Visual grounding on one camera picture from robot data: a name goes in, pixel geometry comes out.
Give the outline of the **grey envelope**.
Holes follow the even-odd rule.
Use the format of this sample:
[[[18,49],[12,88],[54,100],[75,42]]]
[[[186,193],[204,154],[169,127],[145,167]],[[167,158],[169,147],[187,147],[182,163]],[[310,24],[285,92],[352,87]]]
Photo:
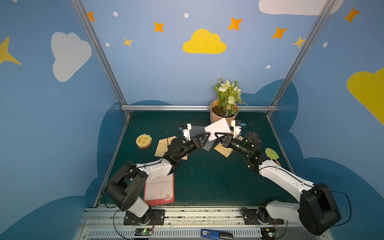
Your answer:
[[[194,137],[198,134],[204,134],[206,131],[205,131],[205,127],[203,126],[192,126],[192,129],[190,130],[190,136],[191,137]],[[205,146],[203,147],[203,149],[207,152],[210,151],[211,147],[214,145],[215,143],[215,140],[212,140],[212,141],[208,141]]]

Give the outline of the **blue floral letter paper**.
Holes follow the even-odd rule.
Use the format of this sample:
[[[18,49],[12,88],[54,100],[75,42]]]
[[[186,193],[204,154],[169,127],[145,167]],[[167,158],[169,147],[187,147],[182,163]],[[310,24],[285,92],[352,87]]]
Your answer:
[[[215,133],[231,133],[230,127],[225,118],[206,126],[205,131],[206,133],[210,133],[209,141],[217,139]]]

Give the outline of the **small yellow envelope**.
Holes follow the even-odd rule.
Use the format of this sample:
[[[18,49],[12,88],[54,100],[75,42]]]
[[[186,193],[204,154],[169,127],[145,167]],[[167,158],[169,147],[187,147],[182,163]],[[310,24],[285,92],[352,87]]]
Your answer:
[[[240,136],[238,139],[235,139],[234,133],[231,133],[231,142],[228,146],[222,146],[222,144],[219,141],[219,143],[214,147],[214,149],[224,157],[228,158],[233,151],[235,152],[240,151],[243,143],[244,143],[243,137]]]

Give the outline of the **red letter paper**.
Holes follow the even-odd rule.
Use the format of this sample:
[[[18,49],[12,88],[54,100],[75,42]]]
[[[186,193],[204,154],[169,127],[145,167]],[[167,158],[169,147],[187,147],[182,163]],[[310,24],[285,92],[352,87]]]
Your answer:
[[[150,206],[165,205],[175,202],[174,174],[160,176],[146,182],[144,201]]]

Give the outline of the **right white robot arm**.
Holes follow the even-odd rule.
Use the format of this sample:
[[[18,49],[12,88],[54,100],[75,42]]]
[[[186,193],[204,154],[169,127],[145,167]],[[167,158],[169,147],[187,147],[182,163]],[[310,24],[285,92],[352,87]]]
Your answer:
[[[258,207],[261,224],[282,219],[300,223],[311,234],[320,236],[342,219],[330,188],[323,183],[304,180],[262,154],[261,140],[256,133],[248,133],[242,140],[230,133],[215,133],[215,136],[223,147],[242,154],[250,170],[271,180],[297,200],[295,204],[266,201]]]

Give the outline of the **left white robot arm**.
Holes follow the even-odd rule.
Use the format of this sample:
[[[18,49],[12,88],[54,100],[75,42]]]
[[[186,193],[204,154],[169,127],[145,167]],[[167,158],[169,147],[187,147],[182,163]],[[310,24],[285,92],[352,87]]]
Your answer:
[[[147,223],[151,218],[152,209],[140,197],[146,182],[174,173],[180,166],[180,160],[192,151],[204,147],[210,135],[198,134],[186,142],[175,138],[168,145],[168,151],[158,161],[142,165],[125,162],[109,180],[104,193],[122,212],[133,214],[141,224]]]

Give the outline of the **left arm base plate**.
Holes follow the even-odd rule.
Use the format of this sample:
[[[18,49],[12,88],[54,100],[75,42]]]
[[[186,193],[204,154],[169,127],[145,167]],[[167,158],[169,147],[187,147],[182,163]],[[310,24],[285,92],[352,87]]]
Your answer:
[[[162,226],[165,220],[164,209],[149,209],[142,217],[127,211],[124,219],[124,226],[149,226],[155,224]]]

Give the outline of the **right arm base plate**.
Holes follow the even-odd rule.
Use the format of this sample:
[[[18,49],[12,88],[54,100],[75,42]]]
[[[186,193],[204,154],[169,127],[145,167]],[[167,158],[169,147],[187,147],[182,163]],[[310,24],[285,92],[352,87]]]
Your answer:
[[[267,213],[265,208],[260,209],[248,209],[241,208],[240,213],[243,216],[245,225],[275,225],[284,224],[282,219],[273,219]]]

